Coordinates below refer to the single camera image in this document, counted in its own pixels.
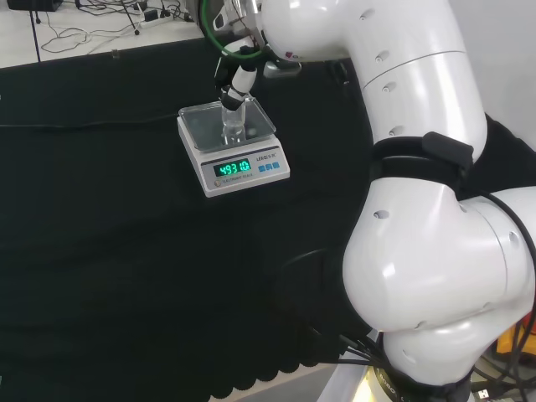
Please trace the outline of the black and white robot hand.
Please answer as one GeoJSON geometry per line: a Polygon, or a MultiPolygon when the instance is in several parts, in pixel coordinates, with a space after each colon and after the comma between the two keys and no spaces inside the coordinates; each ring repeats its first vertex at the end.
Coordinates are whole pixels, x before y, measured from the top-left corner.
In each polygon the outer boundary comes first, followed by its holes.
{"type": "Polygon", "coordinates": [[[224,108],[236,111],[250,93],[257,70],[269,59],[262,32],[261,4],[257,1],[224,1],[209,18],[209,1],[199,6],[201,24],[209,42],[219,51],[214,80],[224,108]]]}

